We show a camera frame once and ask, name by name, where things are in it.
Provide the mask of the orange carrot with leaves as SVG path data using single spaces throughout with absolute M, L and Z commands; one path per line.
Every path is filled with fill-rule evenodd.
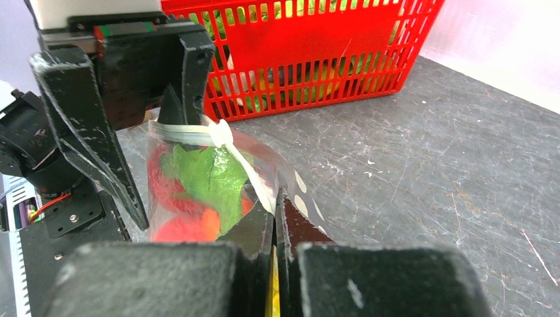
M 242 165 L 224 148 L 202 147 L 185 150 L 181 145 L 165 145 L 170 151 L 160 160 L 168 178 L 180 181 L 183 192 L 176 197 L 191 199 L 216 211 L 221 220 L 217 238 L 226 234 L 254 206 L 245 193 L 248 175 Z

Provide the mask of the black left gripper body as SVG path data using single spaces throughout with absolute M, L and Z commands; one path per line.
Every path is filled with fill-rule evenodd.
M 144 12 L 69 17 L 65 28 L 41 30 L 38 41 L 42 50 L 78 47 L 88 55 L 108 122 L 121 130 L 161 105 L 186 34 L 202 38 L 206 31 L 187 18 Z

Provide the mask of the yellow banana bunch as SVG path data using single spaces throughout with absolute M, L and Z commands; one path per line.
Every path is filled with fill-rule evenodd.
M 269 274 L 269 287 L 267 291 L 267 301 L 265 307 L 265 316 L 280 317 L 280 300 L 279 300 L 279 272 L 277 265 L 277 248 L 272 246 L 271 267 Z

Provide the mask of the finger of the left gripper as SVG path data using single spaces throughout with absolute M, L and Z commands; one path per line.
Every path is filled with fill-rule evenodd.
M 215 45 L 204 30 L 177 35 L 158 122 L 199 125 Z
M 89 56 L 78 47 L 61 48 L 36 52 L 29 64 L 66 161 L 118 199 L 141 230 L 148 229 L 144 205 L 105 114 Z

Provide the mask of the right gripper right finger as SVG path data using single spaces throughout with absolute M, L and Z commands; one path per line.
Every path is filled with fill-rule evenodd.
M 338 244 L 287 189 L 275 233 L 282 316 L 491 316 L 479 277 L 442 244 Z

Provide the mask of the clear polka dot zip bag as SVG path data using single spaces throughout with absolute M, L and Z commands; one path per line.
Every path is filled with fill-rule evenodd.
M 151 242 L 213 242 L 255 204 L 275 211 L 285 189 L 320 230 L 325 219 L 297 169 L 266 144 L 203 116 L 201 125 L 149 122 Z

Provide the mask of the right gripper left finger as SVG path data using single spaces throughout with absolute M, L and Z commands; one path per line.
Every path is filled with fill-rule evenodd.
M 96 242 L 63 264 L 45 316 L 266 316 L 273 215 L 257 204 L 212 243 Z

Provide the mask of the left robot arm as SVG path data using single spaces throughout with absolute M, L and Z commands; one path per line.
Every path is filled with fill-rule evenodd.
M 160 9 L 65 17 L 38 25 L 30 66 L 40 95 L 13 90 L 1 111 L 1 173 L 33 187 L 40 207 L 17 227 L 13 277 L 18 316 L 39 316 L 77 247 L 128 241 L 116 205 L 149 227 L 117 138 L 159 108 L 165 123 L 199 124 L 215 45 L 206 29 Z

